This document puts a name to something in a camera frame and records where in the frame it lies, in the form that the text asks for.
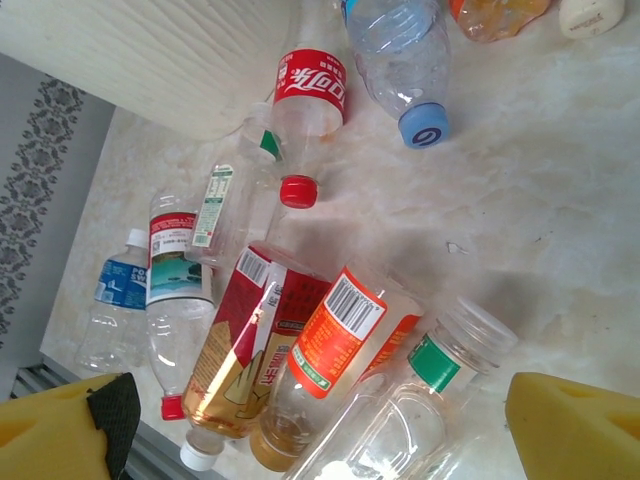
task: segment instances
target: orange liquid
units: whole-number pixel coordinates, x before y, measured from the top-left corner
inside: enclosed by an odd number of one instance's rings
[[[550,0],[452,0],[451,11],[464,34],[475,42],[515,36],[542,15]]]

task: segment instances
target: barcode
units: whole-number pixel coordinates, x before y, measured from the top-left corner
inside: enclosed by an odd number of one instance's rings
[[[249,280],[262,288],[266,280],[269,263],[251,250],[245,250],[236,269]]]
[[[193,242],[191,244],[194,247],[208,247],[211,237],[208,235],[194,235]]]
[[[385,310],[342,274],[325,305],[333,317],[360,340],[369,334]]]

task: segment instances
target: floral wallpaper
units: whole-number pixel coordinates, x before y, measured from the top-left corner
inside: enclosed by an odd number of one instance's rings
[[[85,95],[53,77],[40,83],[11,164],[13,174],[0,189],[0,349]]]

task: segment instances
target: water bottle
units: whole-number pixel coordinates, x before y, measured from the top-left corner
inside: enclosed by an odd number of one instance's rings
[[[76,363],[90,370],[123,372],[143,360],[147,232],[132,229],[126,246],[102,267],[87,332],[75,356]]]
[[[445,140],[451,56],[437,0],[343,0],[343,15],[367,91],[398,120],[405,145]]]
[[[184,256],[195,205],[193,194],[172,191],[151,201],[147,321],[151,367],[164,391],[163,420],[184,418],[182,392],[213,321],[212,271]]]

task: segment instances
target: juice bottle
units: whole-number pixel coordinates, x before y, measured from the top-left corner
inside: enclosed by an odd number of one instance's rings
[[[451,15],[474,42],[493,42],[515,36],[542,15],[551,0],[449,0]]]
[[[356,257],[318,305],[251,432],[265,467],[286,471],[358,378],[389,358],[424,313],[397,276]]]

